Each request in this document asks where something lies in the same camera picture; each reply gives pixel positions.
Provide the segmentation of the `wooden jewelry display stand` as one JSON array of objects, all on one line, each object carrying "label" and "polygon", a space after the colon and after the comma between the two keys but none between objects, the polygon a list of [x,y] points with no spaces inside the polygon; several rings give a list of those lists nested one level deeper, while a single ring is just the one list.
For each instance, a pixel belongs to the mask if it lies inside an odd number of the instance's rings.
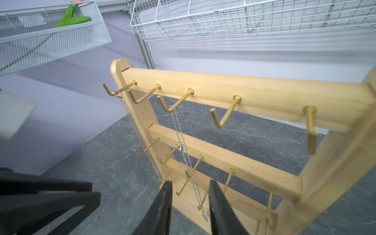
[{"label": "wooden jewelry display stand", "polygon": [[[296,235],[376,166],[376,72],[361,84],[136,69],[111,63],[120,98],[159,177],[172,182],[172,208],[208,233],[209,185],[215,180],[249,235]],[[310,160],[293,175],[191,136],[184,136],[199,186],[198,201],[176,135],[159,124],[148,100],[172,113],[184,101],[211,107],[223,128],[233,111],[305,124]]]}]

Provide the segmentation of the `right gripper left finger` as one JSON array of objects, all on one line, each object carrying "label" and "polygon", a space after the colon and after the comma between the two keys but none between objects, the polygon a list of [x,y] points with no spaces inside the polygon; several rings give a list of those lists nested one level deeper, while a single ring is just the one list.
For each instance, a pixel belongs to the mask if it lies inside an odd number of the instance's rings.
[{"label": "right gripper left finger", "polygon": [[166,181],[133,235],[169,235],[173,188]]}]

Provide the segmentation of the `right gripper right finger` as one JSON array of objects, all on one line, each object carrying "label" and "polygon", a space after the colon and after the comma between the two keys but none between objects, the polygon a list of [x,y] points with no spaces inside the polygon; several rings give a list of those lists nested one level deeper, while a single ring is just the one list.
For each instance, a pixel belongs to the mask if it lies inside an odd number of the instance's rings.
[{"label": "right gripper right finger", "polygon": [[209,185],[209,206],[212,235],[248,235],[215,180]]}]

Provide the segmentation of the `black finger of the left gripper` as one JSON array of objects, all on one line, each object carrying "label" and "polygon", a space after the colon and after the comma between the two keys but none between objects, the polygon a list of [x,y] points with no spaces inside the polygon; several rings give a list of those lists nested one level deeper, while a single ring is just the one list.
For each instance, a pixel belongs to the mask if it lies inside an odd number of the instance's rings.
[{"label": "black finger of the left gripper", "polygon": [[51,222],[80,207],[50,233],[67,235],[93,213],[101,193],[90,182],[16,173],[1,168],[1,234],[33,235]]}]

